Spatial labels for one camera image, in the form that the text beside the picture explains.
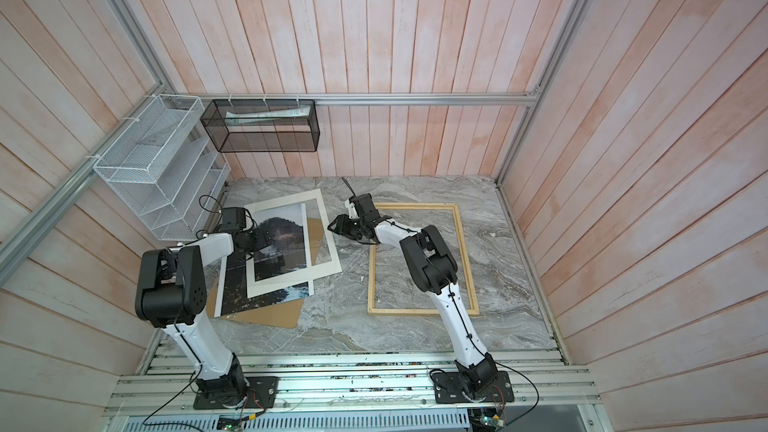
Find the waterfall landscape photo print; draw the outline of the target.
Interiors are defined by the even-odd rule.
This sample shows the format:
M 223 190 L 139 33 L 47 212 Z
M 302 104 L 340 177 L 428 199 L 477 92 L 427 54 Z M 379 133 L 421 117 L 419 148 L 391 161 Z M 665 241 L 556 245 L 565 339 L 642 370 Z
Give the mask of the waterfall landscape photo print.
M 269 233 L 269 247 L 254 253 L 249 277 L 261 281 L 304 269 L 310 264 L 306 206 L 293 203 L 252 214 L 256 226 Z

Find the light wooden picture frame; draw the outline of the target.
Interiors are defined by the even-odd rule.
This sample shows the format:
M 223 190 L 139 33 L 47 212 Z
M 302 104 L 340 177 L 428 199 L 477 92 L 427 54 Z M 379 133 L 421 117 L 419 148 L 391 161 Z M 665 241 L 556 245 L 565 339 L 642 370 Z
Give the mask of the light wooden picture frame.
M 378 202 L 376 207 L 382 211 L 391 210 L 421 210 L 421 211 L 450 211 L 454 221 L 454 227 L 458 240 L 458 251 L 461 260 L 464 282 L 467 293 L 462 296 L 466 300 L 465 307 L 470 317 L 479 317 L 480 309 L 478 304 L 477 292 L 474 284 L 474 277 L 467 252 L 465 234 L 461 220 L 460 210 L 457 203 L 419 203 L 419 202 Z M 369 284 L 367 296 L 367 312 L 372 316 L 437 316 L 438 311 L 432 307 L 430 309 L 393 309 L 377 308 L 375 306 L 376 295 L 376 247 L 370 247 L 369 253 Z

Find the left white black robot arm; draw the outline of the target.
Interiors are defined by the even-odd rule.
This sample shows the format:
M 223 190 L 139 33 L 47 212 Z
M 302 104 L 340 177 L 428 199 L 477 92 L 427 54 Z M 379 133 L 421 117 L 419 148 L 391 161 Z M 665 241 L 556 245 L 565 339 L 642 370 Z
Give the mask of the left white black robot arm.
M 198 393 L 225 407 L 245 399 L 248 382 L 235 353 L 220 340 L 206 314 L 204 269 L 232 254 L 247 256 L 273 244 L 269 234 L 255 228 L 231 230 L 151 250 L 141 259 L 136 315 L 176 342 L 195 368 Z

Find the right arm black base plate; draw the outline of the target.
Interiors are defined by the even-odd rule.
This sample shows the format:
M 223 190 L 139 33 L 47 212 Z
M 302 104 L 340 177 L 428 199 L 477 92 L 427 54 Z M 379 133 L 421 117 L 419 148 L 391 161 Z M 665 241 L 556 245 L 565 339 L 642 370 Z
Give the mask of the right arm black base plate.
M 515 401 L 509 375 L 497 372 L 487 383 L 478 385 L 467 374 L 431 369 L 428 376 L 433 384 L 438 404 L 459 404 L 469 402 L 494 402 L 500 404 Z

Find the white photo mat board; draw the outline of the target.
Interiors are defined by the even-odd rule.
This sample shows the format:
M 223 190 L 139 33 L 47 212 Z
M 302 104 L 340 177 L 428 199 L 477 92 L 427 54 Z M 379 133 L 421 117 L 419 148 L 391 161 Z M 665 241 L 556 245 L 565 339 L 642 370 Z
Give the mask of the white photo mat board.
M 246 206 L 271 244 L 246 261 L 249 298 L 310 283 L 342 270 L 323 196 L 314 189 Z

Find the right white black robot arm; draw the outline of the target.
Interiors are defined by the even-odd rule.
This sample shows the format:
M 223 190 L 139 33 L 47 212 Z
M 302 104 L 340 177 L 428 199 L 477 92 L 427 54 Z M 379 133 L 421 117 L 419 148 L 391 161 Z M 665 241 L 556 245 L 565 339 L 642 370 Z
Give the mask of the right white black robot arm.
M 432 225 L 414 229 L 387 216 L 366 221 L 340 214 L 328 230 L 364 245 L 386 244 L 401 250 L 413 282 L 432 300 L 449 334 L 462 393 L 480 398 L 497 377 L 498 368 L 472 324 L 458 285 L 457 261 L 438 229 Z

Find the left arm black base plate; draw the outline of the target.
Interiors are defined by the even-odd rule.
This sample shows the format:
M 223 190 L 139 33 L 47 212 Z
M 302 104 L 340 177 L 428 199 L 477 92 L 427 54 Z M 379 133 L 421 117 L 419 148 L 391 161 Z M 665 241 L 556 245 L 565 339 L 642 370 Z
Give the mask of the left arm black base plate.
M 279 378 L 276 376 L 246 376 L 242 379 L 221 377 L 197 379 L 198 391 L 194 410 L 236 409 L 240 407 L 270 409 L 274 406 Z

